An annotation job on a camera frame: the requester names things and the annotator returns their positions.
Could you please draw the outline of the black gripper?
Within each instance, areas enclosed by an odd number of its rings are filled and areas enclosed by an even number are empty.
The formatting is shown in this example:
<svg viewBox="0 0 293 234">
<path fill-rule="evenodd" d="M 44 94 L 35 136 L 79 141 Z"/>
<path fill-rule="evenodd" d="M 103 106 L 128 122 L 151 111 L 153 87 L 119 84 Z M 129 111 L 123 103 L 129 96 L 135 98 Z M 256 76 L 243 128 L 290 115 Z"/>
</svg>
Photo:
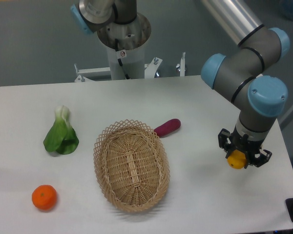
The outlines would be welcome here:
<svg viewBox="0 0 293 234">
<path fill-rule="evenodd" d="M 235 150 L 242 152 L 247 161 L 244 169 L 248 166 L 261 167 L 270 160 L 272 152 L 261 149 L 262 141 L 251 141 L 249 138 L 248 134 L 241 136 L 237 130 L 230 133 L 223 128 L 218 134 L 218 144 L 226 152 L 226 158 Z"/>
</svg>

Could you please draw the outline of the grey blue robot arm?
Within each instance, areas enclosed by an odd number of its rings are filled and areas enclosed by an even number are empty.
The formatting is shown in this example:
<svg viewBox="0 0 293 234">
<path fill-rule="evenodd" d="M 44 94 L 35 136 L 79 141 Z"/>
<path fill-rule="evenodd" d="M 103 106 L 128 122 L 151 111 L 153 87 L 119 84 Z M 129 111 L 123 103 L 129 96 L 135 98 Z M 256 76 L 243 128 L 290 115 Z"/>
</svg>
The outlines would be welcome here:
<svg viewBox="0 0 293 234">
<path fill-rule="evenodd" d="M 286 85 L 263 72 L 287 54 L 290 39 L 279 28 L 265 27 L 241 0 L 205 0 L 203 5 L 239 47 L 230 57 L 211 56 L 201 70 L 201 79 L 240 110 L 234 131 L 218 134 L 219 147 L 235 169 L 260 167 L 272 156 L 262 143 L 288 97 Z M 70 10 L 81 30 L 97 33 L 106 47 L 112 79 L 155 77 L 161 61 L 144 64 L 151 27 L 136 1 L 81 0 Z"/>
</svg>

